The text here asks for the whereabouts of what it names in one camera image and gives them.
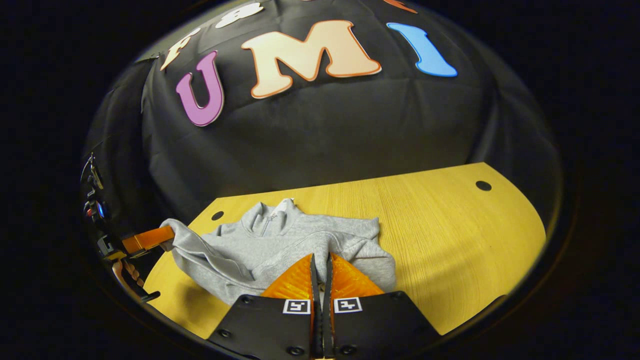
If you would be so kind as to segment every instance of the letter m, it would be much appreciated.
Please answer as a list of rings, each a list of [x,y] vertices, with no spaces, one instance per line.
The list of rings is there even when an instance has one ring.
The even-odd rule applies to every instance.
[[[307,81],[313,81],[320,69],[323,52],[329,54],[327,74],[336,78],[363,76],[378,73],[382,66],[370,59],[353,36],[353,23],[346,20],[329,20],[315,23],[305,41],[273,31],[259,35],[242,44],[251,49],[258,83],[251,95],[262,99],[283,92],[291,87],[293,79],[280,73],[278,61]]]

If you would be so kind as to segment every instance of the wood grain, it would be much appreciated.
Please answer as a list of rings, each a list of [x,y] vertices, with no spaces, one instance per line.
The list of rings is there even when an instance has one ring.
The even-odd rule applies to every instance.
[[[480,190],[476,181],[491,184]],[[525,196],[484,163],[216,199],[189,225],[198,234],[240,220],[258,202],[286,197],[308,214],[380,218],[380,245],[396,259],[397,290],[445,334],[509,293],[531,269],[545,230]],[[224,211],[218,220],[213,214]],[[150,304],[208,338],[229,309],[165,253],[145,283]]]

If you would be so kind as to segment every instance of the gray sweatshirt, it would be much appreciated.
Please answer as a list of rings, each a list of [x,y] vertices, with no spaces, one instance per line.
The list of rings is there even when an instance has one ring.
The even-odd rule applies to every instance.
[[[307,215],[292,199],[277,207],[259,202],[233,224],[202,237],[182,222],[165,220],[175,238],[164,243],[177,266],[227,304],[242,294],[260,295],[285,270],[314,253],[318,280],[326,281],[329,252],[346,259],[383,291],[396,286],[396,262],[378,245],[378,218]]]

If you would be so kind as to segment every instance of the wooden table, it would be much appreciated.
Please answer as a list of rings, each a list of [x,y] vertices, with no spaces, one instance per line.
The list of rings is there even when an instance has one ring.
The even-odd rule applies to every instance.
[[[490,191],[476,186],[491,184]],[[484,163],[348,183],[222,197],[189,225],[198,234],[237,222],[258,202],[286,197],[307,214],[380,218],[380,245],[396,259],[405,291],[445,334],[509,293],[531,269],[546,241],[536,210],[506,178]],[[224,211],[218,220],[213,214]],[[164,253],[147,277],[149,302],[201,338],[229,306],[199,287]]]

